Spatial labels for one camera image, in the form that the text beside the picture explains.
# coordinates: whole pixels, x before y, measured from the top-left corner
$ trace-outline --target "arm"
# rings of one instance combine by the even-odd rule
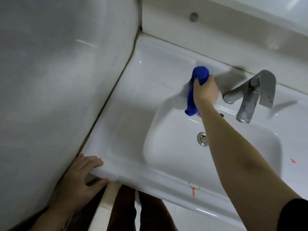
[[[194,82],[194,101],[201,114],[219,179],[247,230],[276,230],[283,206],[300,198],[267,161],[214,109],[218,88],[211,75]]]
[[[92,186],[84,184],[85,176],[103,161],[97,156],[80,154],[64,174],[49,209],[34,223],[30,231],[60,231],[76,211],[85,206],[110,179],[103,179]]]

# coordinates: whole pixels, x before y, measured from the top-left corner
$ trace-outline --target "sink drain stopper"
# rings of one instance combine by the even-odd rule
[[[201,146],[207,146],[208,143],[208,138],[205,135],[205,132],[200,132],[197,136],[197,141]]]

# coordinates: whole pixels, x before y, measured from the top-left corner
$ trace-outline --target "faucet handle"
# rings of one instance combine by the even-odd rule
[[[265,69],[261,70],[258,75],[261,86],[259,104],[267,108],[272,108],[275,97],[276,77],[272,72]]]

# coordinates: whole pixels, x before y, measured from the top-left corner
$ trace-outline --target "brown pants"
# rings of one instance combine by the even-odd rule
[[[159,198],[139,191],[140,231],[177,231],[165,204]],[[135,231],[135,190],[122,185],[111,211],[107,231]]]

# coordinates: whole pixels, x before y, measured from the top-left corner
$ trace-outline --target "black sleeve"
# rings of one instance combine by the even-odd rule
[[[282,209],[277,231],[281,230],[308,230],[308,201],[293,199]]]

